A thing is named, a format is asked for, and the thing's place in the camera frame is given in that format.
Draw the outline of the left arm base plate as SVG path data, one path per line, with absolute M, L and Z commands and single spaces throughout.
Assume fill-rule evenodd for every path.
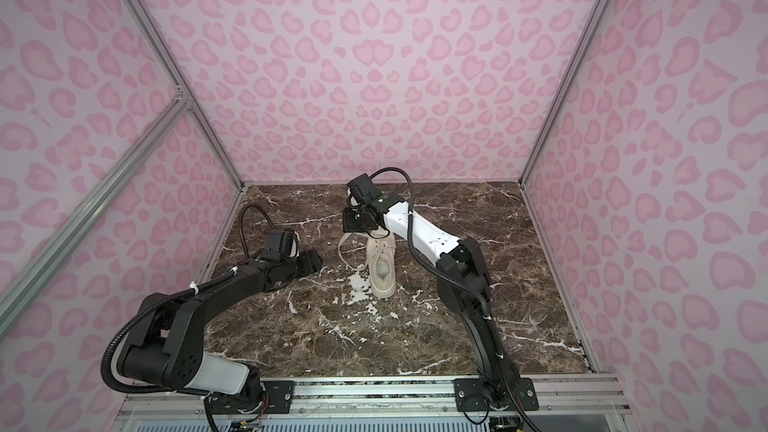
M 254 379 L 236 394 L 213 393 L 208 400 L 214 414 L 288 414 L 295 381 Z

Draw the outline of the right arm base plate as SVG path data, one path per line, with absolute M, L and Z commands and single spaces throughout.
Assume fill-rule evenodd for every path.
M 453 387 L 456 408 L 460 412 L 516 411 L 506 389 L 502 386 L 494 388 L 483 378 L 454 379 Z M 520 378 L 512 393 L 524 412 L 539 410 L 534 382 L 530 378 Z

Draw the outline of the white shoelace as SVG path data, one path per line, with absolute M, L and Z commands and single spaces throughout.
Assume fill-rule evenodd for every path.
M 367 235 L 357 232 L 344 232 L 340 237 L 336 246 L 337 256 L 347 270 L 362 272 L 368 267 L 364 244 L 367 239 Z

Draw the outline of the cream white sneaker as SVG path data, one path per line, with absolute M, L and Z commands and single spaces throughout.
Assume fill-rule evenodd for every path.
M 369 237 L 366 244 L 366 263 L 373 295 L 380 299 L 391 297 L 396 290 L 395 237 Z

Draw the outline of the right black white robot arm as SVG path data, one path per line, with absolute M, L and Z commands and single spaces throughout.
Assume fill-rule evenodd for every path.
M 479 243 L 444 231 L 396 194 L 364 199 L 351 193 L 347 201 L 343 212 L 346 232 L 381 228 L 398 236 L 407 242 L 414 260 L 435 276 L 440 300 L 468 333 L 485 400 L 495 410 L 518 411 L 520 402 L 514 391 L 520 373 L 504 349 L 493 317 L 490 276 Z

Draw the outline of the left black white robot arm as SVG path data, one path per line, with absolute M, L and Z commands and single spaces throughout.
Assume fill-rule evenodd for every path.
M 206 327 L 241 301 L 317 273 L 322 265 L 315 250 L 278 261 L 262 254 L 203 284 L 148 296 L 107 345 L 100 364 L 103 382 L 126 394 L 211 396 L 227 398 L 238 409 L 256 409 L 265 395 L 259 369 L 205 352 Z

